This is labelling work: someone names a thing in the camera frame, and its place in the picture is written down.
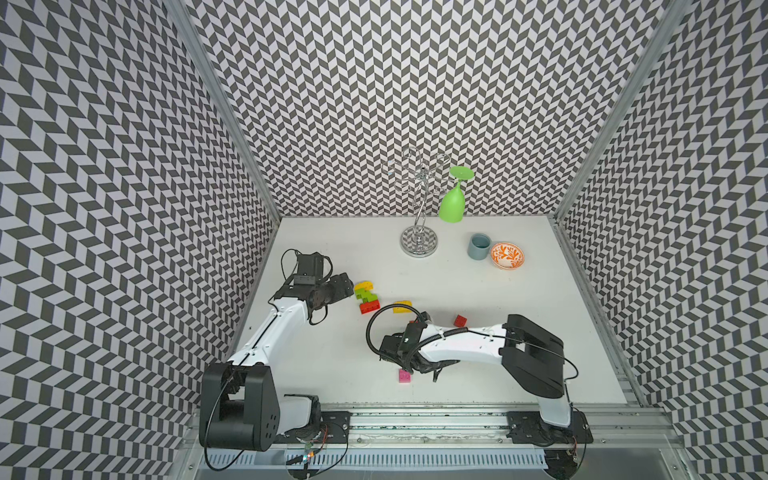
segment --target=metal bracket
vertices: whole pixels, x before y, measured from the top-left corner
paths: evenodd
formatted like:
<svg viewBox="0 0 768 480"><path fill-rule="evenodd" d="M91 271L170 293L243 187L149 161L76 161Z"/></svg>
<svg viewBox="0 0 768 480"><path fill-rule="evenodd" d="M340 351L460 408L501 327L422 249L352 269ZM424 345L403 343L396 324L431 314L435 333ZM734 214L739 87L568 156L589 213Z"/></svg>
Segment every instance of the metal bracket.
<svg viewBox="0 0 768 480"><path fill-rule="evenodd" d="M507 438L517 444L549 446L554 443L570 444L572 439L576 439L576 442L581 444L594 441L586 415L573 409L569 429L545 424L539 412L507 412L507 423L509 424Z"/></svg>
<svg viewBox="0 0 768 480"><path fill-rule="evenodd" d="M286 445L296 445L308 442L317 437L319 432L323 432L323 423L329 426L327 444L344 444L346 436L349 434L349 419L352 416L349 412L320 412L320 403L317 397L313 400L313 412L310 415L310 423L307 427L301 429L289 430L285 435L275 437L274 443L285 443Z"/></svg>
<svg viewBox="0 0 768 480"><path fill-rule="evenodd" d="M166 477L168 480L194 480L203 459L203 447L197 441L199 431L200 410L196 409L187 421L184 437L174 452L174 462Z"/></svg>

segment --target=blue-gray cup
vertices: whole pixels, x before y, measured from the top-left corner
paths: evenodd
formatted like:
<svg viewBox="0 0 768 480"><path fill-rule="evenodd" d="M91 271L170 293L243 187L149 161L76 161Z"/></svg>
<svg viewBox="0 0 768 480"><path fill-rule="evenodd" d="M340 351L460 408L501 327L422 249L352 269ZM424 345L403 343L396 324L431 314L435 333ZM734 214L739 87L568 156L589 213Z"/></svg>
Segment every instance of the blue-gray cup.
<svg viewBox="0 0 768 480"><path fill-rule="evenodd" d="M467 247L467 255L469 258L475 260L483 260L488 256L488 251L491 249L491 239L484 233L475 233L472 238L469 239L469 247Z"/></svg>

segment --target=orange patterned bowl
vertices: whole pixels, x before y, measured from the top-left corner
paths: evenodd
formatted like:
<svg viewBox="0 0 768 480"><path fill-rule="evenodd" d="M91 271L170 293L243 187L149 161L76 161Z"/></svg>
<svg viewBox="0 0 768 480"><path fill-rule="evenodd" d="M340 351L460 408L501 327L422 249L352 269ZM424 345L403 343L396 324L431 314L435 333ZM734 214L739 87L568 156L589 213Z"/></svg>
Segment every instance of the orange patterned bowl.
<svg viewBox="0 0 768 480"><path fill-rule="evenodd" d="M491 260L502 270L514 270L525 262L525 255L517 245L501 242L491 248Z"/></svg>

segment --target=wire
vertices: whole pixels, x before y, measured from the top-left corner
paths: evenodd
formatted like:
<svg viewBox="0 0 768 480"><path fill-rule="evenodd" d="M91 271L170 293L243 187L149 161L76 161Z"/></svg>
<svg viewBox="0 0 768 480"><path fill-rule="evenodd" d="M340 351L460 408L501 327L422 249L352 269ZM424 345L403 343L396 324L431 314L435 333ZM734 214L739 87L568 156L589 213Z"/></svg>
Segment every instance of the wire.
<svg viewBox="0 0 768 480"><path fill-rule="evenodd" d="M262 331L261 331L261 335L259 335L259 338L257 338L257 339L256 339L256 342L253 342L253 345L251 345L251 346L250 346L250 348L251 348L251 349L255 349L255 348L256 348L256 345L259 343L259 340L261 340L261 337L263 337L263 336L264 336L264 334L267 332L267 330L269 330L269 329L270 329L270 327L272 326L272 324L273 324L273 323L275 323L275 320L277 320L277 314L280 312L280 311L277 309L277 305L275 305L274 303L272 303L272 299L269 299L269 300L267 300L267 303L269 303L271 306L273 306L273 307L274 307L274 309L275 309L275 315L272 317L272 319L270 319L270 322L269 322L269 323L266 325L266 329L264 329L264 330L262 330Z"/></svg>
<svg viewBox="0 0 768 480"><path fill-rule="evenodd" d="M245 360L250 356L250 353L246 353L243 359L240 361L240 363L237 365L238 367L242 366ZM237 369L233 368L232 373L230 374L230 378L227 379L227 381L224 383L224 386L221 387L221 391L219 392L219 396L216 398L216 403L214 403L214 407L210 410L210 417L208 417L208 423L205 425L205 439L203 439L203 456L205 458L205 465L208 465L208 468L213 470L214 472L222 472L237 462L237 459L245 452L245 450L240 450L240 453L235 456L235 458L232 459L232 462L229 462L226 466L222 468L214 467L210 464L210 460L208 459L208 432L210 432L210 423L214 420L214 413L216 412L216 407L219 406L219 403L221 402L221 396L224 394L224 391L229 386L230 382L233 378L235 378L235 373L237 372Z"/></svg>
<svg viewBox="0 0 768 480"><path fill-rule="evenodd" d="M559 353L557 353L557 352L553 352L553 351L552 351L552 350L550 350L550 349L546 349L546 348L544 348L543 346L535 345L534 343L523 342L522 340L513 339L513 338L511 338L511 337L508 337L508 336L501 336L501 335L488 335L487 333L480 333L480 332L476 332L476 331L474 331L474 330L468 330L468 331L469 331L470 333L474 333L475 335L482 335L482 336L492 336L492 337L494 337L494 338L497 338L497 339L506 339L506 340L511 340L512 342L517 342L517 343L522 343L522 344L524 344L524 345L530 345L530 346L534 346L534 347L536 347L537 349L541 349L541 350L544 350L545 352L549 352L549 353L551 353L551 354L552 354L552 355L554 355L554 356L560 357L560 358L561 358L561 359L563 359L564 361L568 362L568 363L569 363L569 364L570 364L572 367L574 367L574 370L576 371L576 375L574 375L574 376L569 376L568 378L566 378L566 379L563 379L563 382L565 382L566 380L573 380L573 379L575 379L575 378L577 378L577 377L579 376L579 371L578 371L578 367L576 366L576 364L574 364L574 363L573 363L571 360L569 360L569 359L565 358L565 357L564 357L564 356L562 356L561 354L559 354Z"/></svg>
<svg viewBox="0 0 768 480"><path fill-rule="evenodd" d="M270 299L266 301L266 303L267 303L268 305L271 305L271 306L272 306L272 307L275 309L275 312L279 312L279 310L277 309L277 305L275 305L274 303L272 303L272 300L274 300L274 299L275 299L275 296L274 296L274 295L272 295L272 296L270 297Z"/></svg>
<svg viewBox="0 0 768 480"><path fill-rule="evenodd" d="M571 404L571 408L573 410L576 410L577 412L581 413L581 410L577 409L576 407ZM574 455L576 455L576 447L574 446ZM587 456L587 443L584 443L584 451L581 453L581 460L579 460L578 465L576 465L576 470L574 470L574 474L571 475L573 478L574 475L578 473L578 470L581 468L581 464L584 463L584 458Z"/></svg>
<svg viewBox="0 0 768 480"><path fill-rule="evenodd" d="M333 275L333 262L331 261L330 257L326 257L323 255L323 258L328 260L328 265L331 267L330 270L328 270L328 273L323 277L322 280L320 280L320 283L325 283L328 281L328 279Z"/></svg>
<svg viewBox="0 0 768 480"><path fill-rule="evenodd" d="M320 472L317 472L315 475L312 475L313 477L316 477L316 476L320 475L321 473L328 472L331 468L337 466L339 463L341 463L341 461L344 459L344 457L346 457L347 451L349 451L349 433L347 433L347 431L344 429L344 427L342 427L341 425L339 425L336 422L328 422L328 423L330 423L332 425L336 425L337 427L339 427L341 429L342 432L344 432L344 438L346 439L346 448L344 448L344 453L339 457L338 460L336 460L336 462L333 463L333 465L331 465L330 467L328 467L328 468L326 468L326 469L324 469L324 470L322 470Z"/></svg>
<svg viewBox="0 0 768 480"><path fill-rule="evenodd" d="M416 354L416 352L418 352L420 349L422 349L422 347L424 345L432 343L435 340L439 340L441 338L445 338L447 336L454 336L454 335L458 335L459 333L467 333L469 331L471 331L469 328L463 326L463 327L460 327L458 329L447 330L445 332L442 332L442 334L435 334L435 335L432 335L430 337L427 337L424 340L422 340L419 343L417 343L415 347L413 347L412 349L410 349L408 351L408 353L406 353L406 357L404 359L402 359L402 363L404 365L409 366L411 364L411 359L413 358L413 356ZM413 369L410 369L410 368L406 369L406 371L408 373L413 373Z"/></svg>
<svg viewBox="0 0 768 480"><path fill-rule="evenodd" d="M307 321L309 321L310 325L313 325L313 326L314 325L319 325L319 324L321 324L323 322L323 320L326 319L327 316L328 316L328 306L326 305L326 314L323 315L323 319L322 320L320 320L319 322L313 322L312 321L312 312L310 312L310 317L307 319Z"/></svg>
<svg viewBox="0 0 768 480"><path fill-rule="evenodd" d="M283 252L283 255L280 257L280 271L283 272L283 280L288 280L288 277L286 276L286 271L283 268L283 258L285 258L286 253L293 252L296 255L296 263L293 264L293 268L290 270L291 273L296 269L297 266L299 266L299 255L303 255L303 253L299 252L295 248L289 248L288 250Z"/></svg>
<svg viewBox="0 0 768 480"><path fill-rule="evenodd" d="M373 343L371 342L371 326L373 326L373 322L379 317L381 312L384 312L385 310L393 309L396 307L402 307L408 310L411 310L416 314L416 319L424 322L424 317L422 317L422 314L415 308L413 308L410 305L405 305L404 303L390 303L389 305L385 305L378 309L376 313L373 314L371 317L371 320L368 321L368 326L366 327L366 342L368 343L368 348L371 349L371 352L374 352L379 357L389 360L392 363L396 363L397 365L400 365L400 368L404 370L408 370L406 367L403 366L403 362L401 362L398 358L389 355L388 353L381 352L376 347L373 346Z"/></svg>
<svg viewBox="0 0 768 480"><path fill-rule="evenodd" d="M323 447L326 446L326 440L328 439L328 430L330 429L328 428L328 425L326 425L326 433L325 435L323 435L323 444L320 446L320 450L318 450L318 452L323 450Z"/></svg>

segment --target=black and white wallpaper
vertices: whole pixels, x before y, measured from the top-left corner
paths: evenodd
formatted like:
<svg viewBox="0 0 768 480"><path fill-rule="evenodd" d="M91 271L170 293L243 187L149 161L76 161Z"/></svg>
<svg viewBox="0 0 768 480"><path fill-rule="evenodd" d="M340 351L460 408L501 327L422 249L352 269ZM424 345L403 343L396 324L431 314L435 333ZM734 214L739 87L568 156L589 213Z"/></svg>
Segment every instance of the black and white wallpaper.
<svg viewBox="0 0 768 480"><path fill-rule="evenodd" d="M704 478L768 469L768 8L694 2L565 219Z"/></svg>
<svg viewBox="0 0 768 480"><path fill-rule="evenodd" d="M162 478L274 228L159 0L0 2L0 478Z"/></svg>
<svg viewBox="0 0 768 480"><path fill-rule="evenodd" d="M406 147L552 212L668 0L186 1L281 214L348 216L413 213Z"/></svg>

